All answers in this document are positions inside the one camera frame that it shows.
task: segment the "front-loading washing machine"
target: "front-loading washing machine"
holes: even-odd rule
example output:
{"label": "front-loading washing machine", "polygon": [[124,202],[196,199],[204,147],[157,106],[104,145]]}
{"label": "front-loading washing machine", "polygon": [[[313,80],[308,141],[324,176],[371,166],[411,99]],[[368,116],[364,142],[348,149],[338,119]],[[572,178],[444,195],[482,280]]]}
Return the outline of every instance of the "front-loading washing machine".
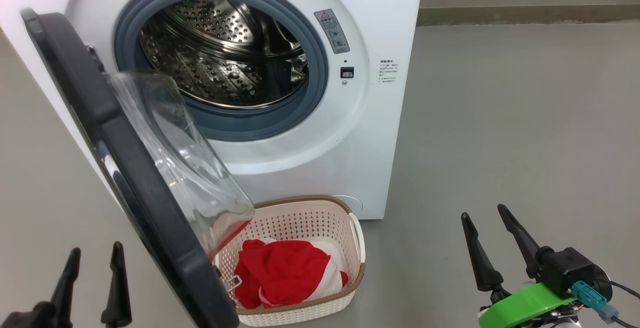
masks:
{"label": "front-loading washing machine", "polygon": [[384,217],[419,0],[0,2],[0,27],[99,174],[50,74],[73,53],[39,52],[38,14],[63,17],[32,31],[77,32],[107,73],[172,77],[251,200],[329,194]]}

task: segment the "red cloth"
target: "red cloth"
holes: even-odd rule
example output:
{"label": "red cloth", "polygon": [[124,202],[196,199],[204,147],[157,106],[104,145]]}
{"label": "red cloth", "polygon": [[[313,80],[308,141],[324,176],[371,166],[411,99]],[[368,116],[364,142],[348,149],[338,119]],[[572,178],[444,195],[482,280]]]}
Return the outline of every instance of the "red cloth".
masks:
{"label": "red cloth", "polygon": [[[327,253],[302,240],[269,244],[247,240],[235,268],[242,279],[235,296],[250,310],[301,303],[316,291],[330,260]],[[348,277],[341,273],[341,278],[344,286]]]}

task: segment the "sticker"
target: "sticker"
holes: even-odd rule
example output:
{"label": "sticker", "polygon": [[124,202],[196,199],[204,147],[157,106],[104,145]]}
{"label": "sticker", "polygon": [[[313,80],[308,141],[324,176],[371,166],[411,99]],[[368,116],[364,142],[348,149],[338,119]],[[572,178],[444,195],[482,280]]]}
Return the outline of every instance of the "sticker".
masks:
{"label": "sticker", "polygon": [[323,9],[322,11],[314,12],[315,18],[320,22],[322,30],[324,30],[326,37],[331,43],[334,53],[345,53],[351,51],[347,37],[345,37],[343,28],[338,22],[338,18],[334,14],[332,9]]}
{"label": "sticker", "polygon": [[379,84],[395,82],[398,74],[398,64],[392,59],[381,59],[377,74],[377,82]]}

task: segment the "concrete floor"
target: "concrete floor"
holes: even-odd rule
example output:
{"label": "concrete floor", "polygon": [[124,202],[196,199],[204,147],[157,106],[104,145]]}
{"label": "concrete floor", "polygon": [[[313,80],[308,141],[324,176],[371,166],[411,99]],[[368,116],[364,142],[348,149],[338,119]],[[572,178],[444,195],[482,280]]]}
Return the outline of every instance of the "concrete floor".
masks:
{"label": "concrete floor", "polygon": [[[343,312],[298,328],[464,328],[476,291],[467,211],[505,287],[530,284],[496,204],[538,243],[574,246],[640,289],[640,25],[418,28],[386,218],[363,223],[367,271]],[[48,298],[83,249],[73,323],[98,327],[114,240],[131,327],[190,327],[128,220],[10,46],[0,39],[0,316]],[[616,292],[621,317],[638,302]],[[583,326],[604,327],[591,312]]]}

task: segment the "white basket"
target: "white basket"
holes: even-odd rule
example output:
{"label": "white basket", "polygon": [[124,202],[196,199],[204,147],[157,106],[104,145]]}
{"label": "white basket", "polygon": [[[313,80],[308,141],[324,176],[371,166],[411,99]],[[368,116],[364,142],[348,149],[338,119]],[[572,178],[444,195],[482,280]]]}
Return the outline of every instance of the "white basket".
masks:
{"label": "white basket", "polygon": [[331,196],[306,196],[258,203],[253,220],[215,258],[223,280],[230,280],[238,265],[238,252],[247,239],[323,239],[340,248],[349,276],[342,292],[298,305],[246,310],[237,305],[240,321],[247,326],[269,327],[310,321],[345,309],[364,277],[365,246],[358,219],[349,207]]}

